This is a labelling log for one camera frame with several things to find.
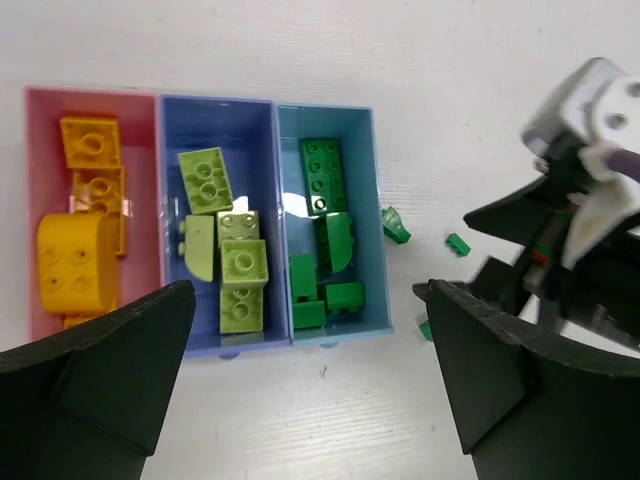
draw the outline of orange curved block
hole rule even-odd
[[[68,168],[122,166],[118,120],[64,117],[60,130]]]
[[[36,246],[45,310],[97,316],[120,304],[118,259],[105,215],[45,215]]]
[[[71,210],[105,215],[113,249],[121,257],[127,254],[124,196],[124,167],[73,171]]]

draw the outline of blue bin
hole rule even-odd
[[[186,356],[231,357],[246,350],[290,345],[290,300],[273,103],[163,95],[160,124],[164,279],[191,280],[196,291],[196,313]],[[260,333],[220,335],[219,254],[213,283],[194,278],[178,255],[178,224],[190,214],[178,154],[210,147],[223,149],[234,211],[259,212],[260,237],[267,242],[270,278],[264,292],[264,331]]]
[[[392,333],[371,109],[281,104],[278,105],[278,123],[287,258],[312,254],[317,265],[299,142],[309,138],[338,138],[356,245],[350,267],[338,274],[318,277],[323,282],[363,281],[366,296],[365,307],[358,313],[330,316],[326,328],[294,331],[288,295],[289,328],[294,345],[331,345],[347,339]],[[288,269],[287,287],[290,291]]]

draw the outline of plastic bin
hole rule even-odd
[[[28,306],[31,339],[62,330],[59,315],[43,310],[38,291],[36,232],[48,213],[69,212],[72,174],[65,163],[60,119],[67,115],[117,118],[126,169],[128,255],[120,260],[122,305],[162,286],[156,168],[156,96],[134,92],[27,88],[26,177]]]
[[[299,142],[310,138],[338,138],[356,245],[350,267],[325,277],[316,273],[320,282],[325,283],[362,281],[366,296],[363,309],[357,313],[329,316],[326,328],[294,331],[290,310],[294,345],[330,345],[347,339],[392,333],[372,111],[367,108],[279,105],[278,121],[287,258],[289,255],[312,254],[317,266]],[[290,296],[287,300],[291,308]]]
[[[246,350],[290,344],[288,292],[275,107],[271,102],[227,98],[161,96],[160,141],[165,198],[163,280],[191,280],[196,314],[186,355],[233,356]],[[267,242],[269,282],[264,290],[264,331],[220,334],[220,258],[212,283],[194,278],[178,256],[178,224],[189,214],[178,154],[222,147],[234,211],[257,210]]]

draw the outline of white wooden tabletop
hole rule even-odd
[[[634,0],[2,2],[0,349],[27,340],[25,84],[371,106],[382,203],[413,233],[387,244],[396,334],[184,363],[143,478],[475,479],[411,284],[512,259],[462,215],[535,177],[520,127],[572,69],[603,55],[640,74],[639,22]]]

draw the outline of green block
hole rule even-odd
[[[351,263],[355,239],[347,212],[329,213],[313,220],[318,262],[323,273],[337,273]]]
[[[184,234],[184,242],[178,245],[178,253],[191,274],[204,281],[213,281],[213,217],[187,215],[178,228]]]
[[[293,329],[324,327],[327,324],[327,312],[324,302],[302,302],[293,304]]]
[[[220,290],[220,333],[261,332],[262,289]]]
[[[382,209],[382,226],[384,234],[397,244],[407,243],[411,234],[404,228],[398,211],[393,208]]]
[[[291,292],[293,302],[318,299],[316,268],[312,255],[291,255],[289,257]]]
[[[467,245],[457,233],[449,235],[445,240],[445,243],[458,257],[466,257],[471,251],[471,247]]]
[[[300,142],[309,215],[347,210],[339,141],[335,138]]]
[[[218,212],[218,245],[224,240],[260,238],[258,212]]]
[[[262,288],[267,284],[269,269],[264,240],[225,240],[220,250],[224,288]]]
[[[178,155],[191,213],[199,215],[233,208],[233,195],[220,148]]]
[[[420,332],[422,332],[422,336],[425,340],[433,342],[433,335],[431,334],[431,324],[429,323],[429,320],[420,325]]]
[[[329,283],[322,286],[329,313],[356,312],[364,307],[364,283]]]

